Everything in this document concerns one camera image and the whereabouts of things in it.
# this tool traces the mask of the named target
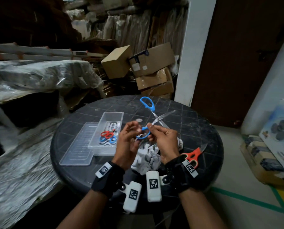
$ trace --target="scissors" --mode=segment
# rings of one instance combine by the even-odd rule
[[[168,113],[165,113],[165,114],[163,114],[163,115],[157,117],[157,119],[155,119],[155,120],[152,122],[152,125],[154,125],[154,124],[157,123],[157,122],[160,122],[160,121],[163,120],[165,117],[167,117],[168,115],[174,113],[175,111],[176,111],[176,110],[171,111],[171,112],[168,112]],[[145,126],[145,127],[143,127],[141,130],[144,131],[144,130],[147,130],[147,129],[148,129],[148,127]],[[145,139],[145,138],[147,138],[147,136],[148,136],[150,133],[151,133],[151,132],[149,131],[146,136],[144,136],[144,137],[138,137],[138,136],[137,136],[136,138],[137,138],[137,139]]]
[[[180,156],[185,156],[186,157],[185,159],[191,163],[194,169],[196,169],[198,167],[198,157],[200,154],[202,154],[202,152],[205,150],[207,145],[208,144],[203,144],[202,146],[195,149],[193,152],[183,153],[183,154],[180,154]]]
[[[109,139],[109,142],[110,144],[114,143],[115,140],[117,139],[115,136],[114,136],[114,131],[115,129],[113,129],[112,131],[103,131],[101,133],[101,138],[99,139],[100,142],[103,142],[105,141],[106,139]]]
[[[143,101],[143,99],[149,100],[149,101],[151,102],[152,106],[151,106],[151,107],[148,106],[148,104],[145,103],[145,102]],[[158,116],[155,114],[155,104],[153,103],[153,101],[152,101],[149,97],[147,97],[147,96],[141,97],[140,102],[145,106],[145,108],[148,108],[148,109],[152,112],[152,114],[155,116],[155,118],[158,118]],[[159,123],[160,123],[163,127],[169,128],[163,121],[160,121]]]

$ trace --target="forearm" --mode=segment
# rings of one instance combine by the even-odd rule
[[[191,229],[227,228],[202,192],[187,189],[179,197]]]
[[[90,190],[57,229],[96,228],[107,201],[103,193]]]

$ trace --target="left hand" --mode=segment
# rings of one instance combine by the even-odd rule
[[[135,160],[140,144],[140,140],[135,140],[139,134],[141,134],[141,126],[137,121],[131,121],[125,125],[118,136],[117,149],[112,162],[125,171]]]

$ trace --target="white wall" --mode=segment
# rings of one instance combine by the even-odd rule
[[[283,98],[284,43],[245,117],[241,127],[242,133],[257,135],[279,100]]]
[[[175,101],[190,106],[216,0],[191,0],[175,92]]]

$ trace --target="round table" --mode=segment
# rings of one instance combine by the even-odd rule
[[[124,125],[132,120],[141,119],[141,125],[146,125],[154,120],[151,111],[146,109],[140,102],[141,96],[115,96],[90,103],[69,115],[58,127],[51,143],[51,160],[54,170],[66,185],[74,192],[84,196],[91,188],[95,178],[95,172],[112,157],[94,156],[88,166],[60,166],[59,162],[75,136],[86,122],[99,122],[104,112],[124,112]],[[177,110],[175,114],[169,115],[163,121],[171,129],[177,130],[178,137],[183,140],[183,152],[192,152],[202,144],[207,143],[205,151],[199,156],[195,178],[199,188],[207,190],[216,180],[224,159],[224,148],[221,138],[216,129],[203,117],[193,111],[190,107],[159,97],[150,97],[155,103],[155,113],[160,116],[168,111]],[[159,174],[164,175],[165,166],[161,164]],[[179,204],[178,194],[170,185],[162,186],[162,201],[149,203],[147,201],[146,176],[134,172],[132,169],[126,171],[124,183],[136,181],[142,184],[142,191],[137,214],[152,214],[155,212],[166,212],[175,209]],[[113,194],[109,204],[114,208],[122,209],[125,194],[117,191]]]

